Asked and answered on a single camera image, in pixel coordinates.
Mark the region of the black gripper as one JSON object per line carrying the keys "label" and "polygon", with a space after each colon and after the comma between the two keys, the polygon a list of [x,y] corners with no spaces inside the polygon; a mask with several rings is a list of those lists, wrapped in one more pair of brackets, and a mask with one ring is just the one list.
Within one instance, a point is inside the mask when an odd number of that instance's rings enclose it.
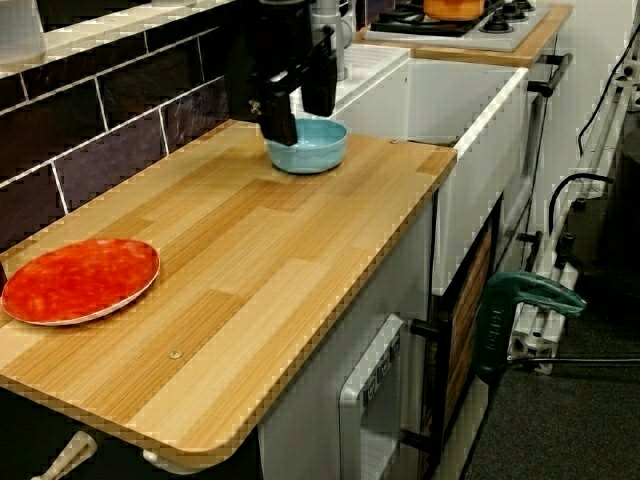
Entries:
{"label": "black gripper", "polygon": [[253,59],[249,84],[259,103],[257,121],[265,139],[298,142],[289,94],[301,91],[304,111],[329,117],[335,108],[336,29],[313,21],[310,1],[247,1],[244,31]]}

